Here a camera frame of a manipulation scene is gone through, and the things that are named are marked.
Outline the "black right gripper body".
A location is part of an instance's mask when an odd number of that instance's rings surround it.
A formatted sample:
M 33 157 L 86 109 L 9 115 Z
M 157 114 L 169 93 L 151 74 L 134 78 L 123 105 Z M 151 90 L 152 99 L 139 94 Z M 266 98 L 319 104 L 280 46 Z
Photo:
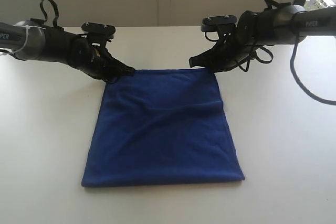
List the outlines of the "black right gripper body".
M 249 65 L 256 50 L 255 27 L 258 14 L 245 11 L 237 25 L 232 25 L 231 31 L 224 32 L 217 26 L 219 41 L 211 49 L 207 58 L 207 69 L 213 73 L 227 72 L 239 68 L 243 72 L 249 70 Z

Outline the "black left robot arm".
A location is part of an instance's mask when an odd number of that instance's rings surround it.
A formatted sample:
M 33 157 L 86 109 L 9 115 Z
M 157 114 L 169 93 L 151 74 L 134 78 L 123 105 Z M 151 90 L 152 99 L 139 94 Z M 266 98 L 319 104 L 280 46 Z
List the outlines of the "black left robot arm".
M 82 34 L 73 34 L 35 20 L 16 25 L 1 23 L 1 53 L 21 61 L 62 63 L 110 83 L 134 75 L 133 67 L 112 57 L 106 48 L 114 38 L 114 26 L 84 23 L 81 29 Z

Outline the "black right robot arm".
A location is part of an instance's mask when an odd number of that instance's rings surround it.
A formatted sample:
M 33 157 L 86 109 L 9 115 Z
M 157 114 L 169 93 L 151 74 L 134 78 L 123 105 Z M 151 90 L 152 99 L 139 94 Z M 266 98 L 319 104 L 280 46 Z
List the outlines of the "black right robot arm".
M 335 35 L 335 7 L 306 11 L 300 5 L 287 5 L 262 12 L 245 11 L 202 20 L 203 33 L 217 33 L 214 46 L 194 57 L 190 67 L 210 72 L 228 72 L 257 59 L 256 50 L 274 45 L 294 45 L 307 36 Z

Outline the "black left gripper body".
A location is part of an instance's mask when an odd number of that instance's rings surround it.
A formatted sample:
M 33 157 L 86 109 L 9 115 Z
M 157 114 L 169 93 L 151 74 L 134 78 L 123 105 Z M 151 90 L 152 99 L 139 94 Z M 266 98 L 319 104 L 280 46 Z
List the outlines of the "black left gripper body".
M 114 80 L 123 76 L 120 67 L 111 63 L 83 37 L 71 42 L 67 63 L 97 80 Z

